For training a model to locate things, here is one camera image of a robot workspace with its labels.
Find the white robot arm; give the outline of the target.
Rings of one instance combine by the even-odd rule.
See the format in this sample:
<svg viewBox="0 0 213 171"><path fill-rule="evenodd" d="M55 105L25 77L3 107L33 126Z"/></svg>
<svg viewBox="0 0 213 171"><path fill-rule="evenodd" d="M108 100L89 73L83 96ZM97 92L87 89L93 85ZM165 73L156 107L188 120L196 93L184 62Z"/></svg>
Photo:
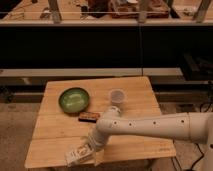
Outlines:
<svg viewBox="0 0 213 171"><path fill-rule="evenodd" d="M110 106L88 134L87 142L94 151L100 151L113 135L148 136L205 144L202 171L213 171L213 112L123 118L118 107Z"/></svg>

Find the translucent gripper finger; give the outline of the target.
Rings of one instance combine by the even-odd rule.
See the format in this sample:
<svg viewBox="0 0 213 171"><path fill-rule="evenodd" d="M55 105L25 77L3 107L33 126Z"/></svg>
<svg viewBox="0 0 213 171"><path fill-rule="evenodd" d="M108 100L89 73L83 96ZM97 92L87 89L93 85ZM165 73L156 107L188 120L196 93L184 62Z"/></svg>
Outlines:
<svg viewBox="0 0 213 171"><path fill-rule="evenodd" d="M95 157L94 157L94 165L98 166L99 164L101 164L104 161L104 151L101 150L99 152L95 153Z"/></svg>

